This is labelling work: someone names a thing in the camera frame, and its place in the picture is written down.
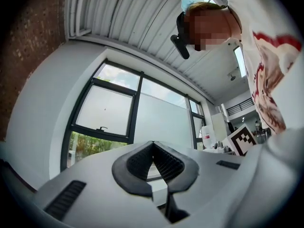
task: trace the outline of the corrugated metal ceiling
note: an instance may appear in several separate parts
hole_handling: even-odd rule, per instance
[[[188,60],[179,55],[170,36],[177,34],[180,3],[181,0],[84,0],[80,27],[158,57],[179,70],[214,101],[237,96],[242,91],[240,87],[246,91],[248,86],[238,70],[234,81],[227,76],[238,66],[233,53],[234,43],[208,52],[189,48]]]

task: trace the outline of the railing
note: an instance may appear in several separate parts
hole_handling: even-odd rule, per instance
[[[241,112],[243,110],[245,110],[248,107],[251,107],[252,105],[254,105],[252,98],[249,98],[243,102],[241,102],[240,104],[237,104],[231,108],[227,109],[228,115],[231,116],[235,113]]]

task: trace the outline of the window handle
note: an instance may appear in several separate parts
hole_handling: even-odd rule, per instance
[[[108,129],[107,127],[100,127],[100,128],[96,128],[96,130],[100,130],[100,131],[104,132],[104,130],[102,128]]]

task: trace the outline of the black window frame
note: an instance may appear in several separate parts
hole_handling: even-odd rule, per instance
[[[113,84],[111,82],[104,81],[102,79],[98,79],[95,77],[96,73],[100,70],[100,68],[103,65],[110,65],[119,69],[122,69],[126,72],[135,74],[139,76],[139,82],[137,90],[132,90],[120,85]],[[135,135],[135,128],[136,128],[136,119],[137,119],[137,112],[138,112],[138,106],[139,106],[139,100],[140,100],[140,94],[143,84],[143,79],[148,79],[154,83],[157,83],[185,98],[186,107],[188,110],[189,118],[190,118],[190,124],[191,124],[191,132],[192,132],[192,142],[194,149],[197,149],[197,143],[201,142],[202,139],[197,139],[195,135],[195,126],[194,126],[194,119],[193,117],[198,117],[203,120],[203,124],[205,124],[205,117],[203,115],[197,114],[192,112],[190,100],[195,102],[201,107],[201,104],[199,101],[189,97],[187,94],[184,94],[183,92],[171,87],[170,85],[167,85],[163,83],[162,81],[159,81],[151,76],[148,76],[144,74],[144,72],[139,72],[134,69],[128,68],[126,66],[120,65],[118,63],[111,62],[109,60],[104,60],[98,68],[95,70],[95,72],[92,74],[92,76],[89,78],[88,82],[85,84],[83,90],[81,91],[79,97],[76,100],[76,103],[73,107],[72,113],[69,117],[69,120],[66,125],[66,131],[64,134],[63,142],[62,142],[62,150],[61,150],[61,159],[60,159],[60,171],[64,171],[67,168],[67,160],[68,160],[68,153],[69,153],[69,142],[72,132],[77,132],[80,134],[84,134],[87,136],[109,140],[109,141],[115,141],[115,142],[121,142],[121,143],[127,143],[127,144],[133,144],[134,143],[134,135]],[[81,110],[81,107],[85,101],[85,98],[87,97],[90,89],[92,86],[97,86],[101,88],[105,88],[108,90],[112,90],[114,92],[118,92],[121,94],[132,96],[132,103],[130,106],[130,113],[129,113],[129,119],[127,124],[127,130],[126,135],[119,135],[115,133],[107,133],[101,130],[95,130],[87,127],[83,127],[76,124],[77,117],[79,115],[79,112]]]

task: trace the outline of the white pipe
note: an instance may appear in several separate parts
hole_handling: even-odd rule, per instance
[[[91,32],[91,29],[83,30],[80,32],[80,15],[81,15],[82,3],[83,3],[83,0],[78,0],[77,12],[76,12],[76,35],[77,36],[83,36],[84,34]]]
[[[72,0],[71,11],[70,11],[70,36],[75,36],[75,12],[76,12],[77,0]]]

